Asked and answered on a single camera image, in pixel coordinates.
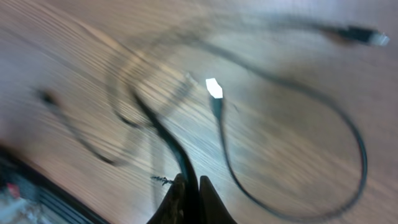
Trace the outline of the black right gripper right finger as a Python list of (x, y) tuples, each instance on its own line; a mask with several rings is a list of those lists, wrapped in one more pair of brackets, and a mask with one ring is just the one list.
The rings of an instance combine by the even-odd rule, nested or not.
[(205, 175), (200, 177), (200, 209), (205, 224), (237, 224)]

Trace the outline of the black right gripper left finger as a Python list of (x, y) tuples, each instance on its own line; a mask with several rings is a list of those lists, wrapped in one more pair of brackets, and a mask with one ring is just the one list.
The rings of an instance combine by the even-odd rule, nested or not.
[(160, 206), (147, 224), (186, 224), (185, 219), (185, 180), (182, 174), (177, 174), (174, 180), (166, 177), (152, 177), (164, 185), (170, 184)]

